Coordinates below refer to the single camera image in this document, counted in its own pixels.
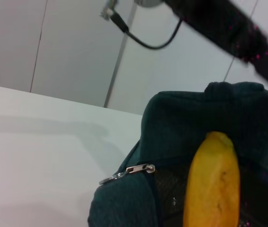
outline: white desk surface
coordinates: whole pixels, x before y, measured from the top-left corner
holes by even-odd
[[[86,227],[141,116],[0,87],[0,227]]]

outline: black cable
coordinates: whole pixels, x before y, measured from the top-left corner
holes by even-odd
[[[162,44],[160,46],[150,46],[150,45],[144,43],[143,41],[141,41],[140,39],[138,39],[135,35],[133,35],[129,31],[129,27],[126,25],[126,23],[123,21],[123,19],[120,17],[120,15],[118,13],[114,12],[113,15],[111,16],[111,20],[113,21],[114,24],[116,24],[120,28],[120,30],[123,33],[126,33],[135,42],[137,42],[141,46],[148,48],[150,50],[160,50],[160,49],[167,47],[175,38],[177,32],[179,31],[180,25],[182,23],[182,19],[180,19],[173,34],[172,34],[172,36],[170,37],[170,39],[167,42],[165,42],[164,44]]]

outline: zipper pull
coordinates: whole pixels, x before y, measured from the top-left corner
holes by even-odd
[[[149,164],[143,164],[143,165],[139,165],[139,166],[132,166],[132,167],[128,167],[124,172],[115,174],[105,180],[102,180],[99,182],[100,185],[103,185],[105,183],[109,183],[111,181],[117,180],[119,178],[122,178],[128,174],[135,174],[135,173],[139,173],[142,171],[146,171],[149,174],[152,174],[155,172],[155,166],[154,165],[149,165]]]

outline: cable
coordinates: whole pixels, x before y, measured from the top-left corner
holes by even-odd
[[[133,39],[135,42],[137,42],[139,45],[148,48],[150,50],[160,50],[163,49],[165,47],[167,47],[175,38],[177,32],[179,31],[180,25],[182,23],[182,19],[179,20],[172,36],[170,37],[170,39],[165,42],[162,45],[159,46],[150,46],[146,43],[144,43],[143,41],[141,41],[140,39],[138,39],[135,35],[133,35],[130,31],[129,31],[129,27],[126,25],[126,23],[123,21],[123,19],[120,17],[120,15],[117,12],[114,12],[113,15],[111,16],[111,20],[113,21],[114,24],[116,24],[119,29],[123,32],[126,33],[131,39]]]

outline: black mesh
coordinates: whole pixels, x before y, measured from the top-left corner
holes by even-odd
[[[165,227],[182,227],[188,172],[188,165],[179,165],[154,175]],[[268,185],[243,167],[240,218],[239,227],[268,227]]]

